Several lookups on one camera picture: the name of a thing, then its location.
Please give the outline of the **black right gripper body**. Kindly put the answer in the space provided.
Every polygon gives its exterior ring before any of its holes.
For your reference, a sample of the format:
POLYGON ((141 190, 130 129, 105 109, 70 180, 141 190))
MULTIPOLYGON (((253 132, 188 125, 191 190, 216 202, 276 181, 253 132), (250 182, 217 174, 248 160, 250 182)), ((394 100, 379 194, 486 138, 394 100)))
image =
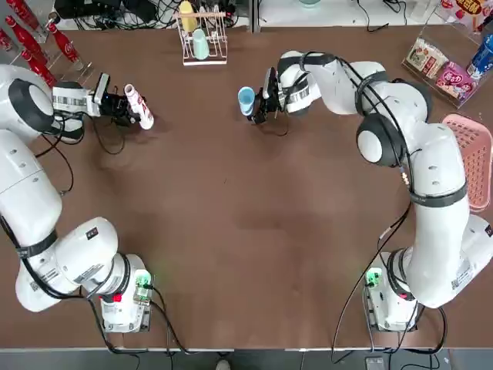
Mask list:
POLYGON ((266 92, 266 100, 262 103, 257 103, 258 106, 265 106, 268 108, 268 113, 275 113, 281 111, 279 89, 277 87, 264 88, 266 92))

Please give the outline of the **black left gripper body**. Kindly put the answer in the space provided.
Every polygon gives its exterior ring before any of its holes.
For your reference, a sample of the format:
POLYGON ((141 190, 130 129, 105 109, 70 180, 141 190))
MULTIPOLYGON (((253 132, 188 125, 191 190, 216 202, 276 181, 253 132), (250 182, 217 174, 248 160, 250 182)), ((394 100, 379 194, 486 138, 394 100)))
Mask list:
POLYGON ((126 96, 104 92, 100 103, 100 115, 113 119, 117 126, 129 126, 132 123, 126 96))

